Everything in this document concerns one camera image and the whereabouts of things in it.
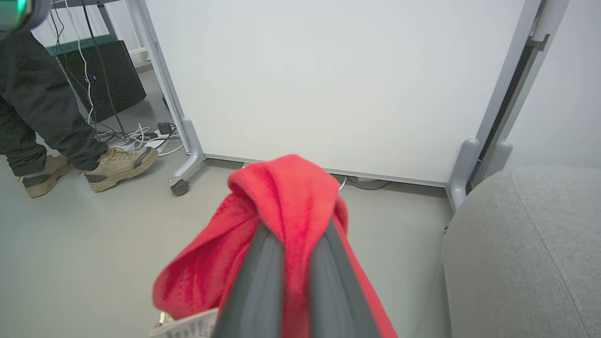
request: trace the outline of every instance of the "plug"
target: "plug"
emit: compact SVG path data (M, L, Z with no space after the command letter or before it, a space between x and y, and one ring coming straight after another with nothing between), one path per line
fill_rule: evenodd
M169 135L173 131L169 122L160 122L157 124L157 127L159 127L159 132L163 135Z

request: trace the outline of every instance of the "white board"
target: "white board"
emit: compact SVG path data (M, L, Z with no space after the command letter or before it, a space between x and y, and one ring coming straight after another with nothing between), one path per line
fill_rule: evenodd
M507 136L506 168L601 168L601 2L573 0Z
M447 182L524 0L147 0L207 154Z

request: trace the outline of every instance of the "gray floor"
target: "gray floor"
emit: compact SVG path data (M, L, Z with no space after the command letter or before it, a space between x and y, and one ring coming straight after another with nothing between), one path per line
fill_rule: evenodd
M154 74L141 78L148 98L120 114L129 129L170 118ZM0 336L147 337L159 313L154 279L207 224L228 194L228 175L241 167L209 160L191 191L174 197L164 183L185 159L183 151L159 158L98 194L72 171L35 199L0 159ZM451 337L440 244L452 211L444 191L347 185L341 195L349 241L398 335Z

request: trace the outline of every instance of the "hiking shoe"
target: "hiking shoe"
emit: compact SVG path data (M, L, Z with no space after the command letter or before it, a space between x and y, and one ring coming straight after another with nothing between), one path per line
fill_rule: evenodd
M70 164L65 156L46 156L43 170L22 176L19 181L25 186L25 191L29 197L38 197L52 190L58 178L72 169L73 164Z
M92 191L107 190L123 179L130 179L141 173L156 161L159 152L155 148L146 147L133 152L124 152L113 148L98 159L98 167L94 170L84 170Z

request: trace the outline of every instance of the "black box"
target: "black box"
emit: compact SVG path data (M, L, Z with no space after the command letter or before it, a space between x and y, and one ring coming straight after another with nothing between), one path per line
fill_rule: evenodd
M115 41L99 45L98 49L105 64L107 79L103 76L95 47L82 49L88 64L89 79L85 77L84 61L81 59L79 51L71 51L58 56L69 81L73 84L75 92L77 92L87 111L90 111L87 82L90 81L90 96L96 112L96 118L92 113L92 121L95 120L96 122L113 116L106 92L106 80L108 80L113 105L117 113L135 105L146 97L146 92L133 66L132 59L129 57L125 43Z

